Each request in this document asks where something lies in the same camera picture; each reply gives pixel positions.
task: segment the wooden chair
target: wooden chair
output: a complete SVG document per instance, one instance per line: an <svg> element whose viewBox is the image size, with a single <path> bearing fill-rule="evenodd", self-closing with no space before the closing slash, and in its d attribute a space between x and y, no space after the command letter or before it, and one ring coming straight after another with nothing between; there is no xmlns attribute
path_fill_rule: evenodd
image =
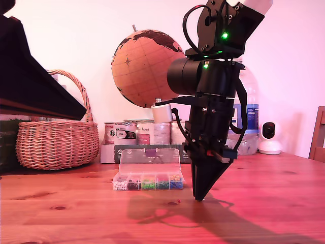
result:
<svg viewBox="0 0 325 244"><path fill-rule="evenodd" d="M318 108L313 140L311 142L309 158L325 162L325 106Z"/></svg>

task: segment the colorful beads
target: colorful beads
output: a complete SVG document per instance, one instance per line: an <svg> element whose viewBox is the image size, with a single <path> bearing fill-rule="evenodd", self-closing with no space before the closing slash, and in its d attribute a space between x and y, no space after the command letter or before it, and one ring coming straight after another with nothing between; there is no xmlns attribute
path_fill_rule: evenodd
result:
<svg viewBox="0 0 325 244"><path fill-rule="evenodd" d="M169 182L168 181L159 181L156 183L157 190L169 190Z"/></svg>
<svg viewBox="0 0 325 244"><path fill-rule="evenodd" d="M116 191L183 189L182 174L120 175L113 180Z"/></svg>
<svg viewBox="0 0 325 244"><path fill-rule="evenodd" d="M147 178L144 179L141 183L142 190L155 190L155 179L154 178Z"/></svg>
<svg viewBox="0 0 325 244"><path fill-rule="evenodd" d="M140 181L136 179L129 179L127 183L127 189L130 191L140 190Z"/></svg>
<svg viewBox="0 0 325 244"><path fill-rule="evenodd" d="M126 181L116 181L114 183L114 190L116 191L126 191L127 182Z"/></svg>
<svg viewBox="0 0 325 244"><path fill-rule="evenodd" d="M183 181L180 175L174 174L170 178L170 189L183 189Z"/></svg>

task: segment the cork globe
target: cork globe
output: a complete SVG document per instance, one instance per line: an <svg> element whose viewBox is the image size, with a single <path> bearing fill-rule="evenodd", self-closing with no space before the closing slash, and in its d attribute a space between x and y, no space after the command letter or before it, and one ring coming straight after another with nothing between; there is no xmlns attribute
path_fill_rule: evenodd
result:
<svg viewBox="0 0 325 244"><path fill-rule="evenodd" d="M167 34L151 29L134 32L114 53L115 85L133 104L151 108L156 98L178 96L167 84L167 70L172 61L184 57L181 47Z"/></svg>

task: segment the blue bottle label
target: blue bottle label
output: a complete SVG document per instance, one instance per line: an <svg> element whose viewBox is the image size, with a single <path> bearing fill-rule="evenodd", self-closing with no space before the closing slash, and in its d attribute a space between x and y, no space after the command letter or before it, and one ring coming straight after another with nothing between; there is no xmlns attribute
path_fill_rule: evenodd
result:
<svg viewBox="0 0 325 244"><path fill-rule="evenodd" d="M234 104L235 115L232 119L234 126L243 128L242 109L240 104ZM258 104L247 104L248 126L245 134L258 134Z"/></svg>

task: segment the wicker basket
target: wicker basket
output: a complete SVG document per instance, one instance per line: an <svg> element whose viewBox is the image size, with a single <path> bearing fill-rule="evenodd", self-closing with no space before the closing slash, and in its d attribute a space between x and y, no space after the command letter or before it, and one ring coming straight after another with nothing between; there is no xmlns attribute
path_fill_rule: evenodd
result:
<svg viewBox="0 0 325 244"><path fill-rule="evenodd" d="M48 71L70 78L79 88L87 109L86 122L32 121L19 124L17 157L21 165L34 169L65 169L87 164L99 153L97 124L93 122L86 89L72 74Z"/></svg>

